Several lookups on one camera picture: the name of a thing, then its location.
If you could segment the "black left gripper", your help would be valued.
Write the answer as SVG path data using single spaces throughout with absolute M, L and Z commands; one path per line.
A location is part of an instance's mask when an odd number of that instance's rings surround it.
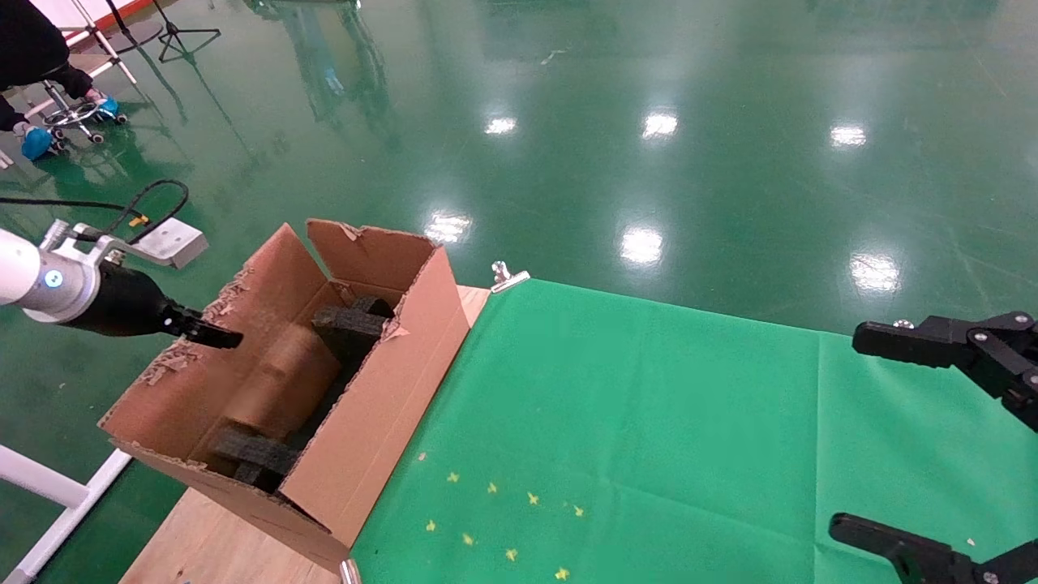
M 88 330 L 107 337 L 137 337 L 166 333 L 216 349 L 239 347 L 243 333 L 207 322 L 203 313 L 174 302 L 141 271 L 108 261 L 100 265 L 99 289 L 93 302 L 66 328 Z

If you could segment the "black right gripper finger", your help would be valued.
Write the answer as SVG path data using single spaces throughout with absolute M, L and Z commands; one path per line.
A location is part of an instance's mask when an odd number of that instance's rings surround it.
M 1037 429 L 1037 324 L 1022 311 L 988 319 L 929 316 L 919 324 L 864 322 L 857 354 L 956 368 L 1031 430 Z
M 1032 583 L 1037 578 L 1035 540 L 976 562 L 949 544 L 925 539 L 859 515 L 834 515 L 828 533 L 834 540 L 885 558 L 902 583 Z

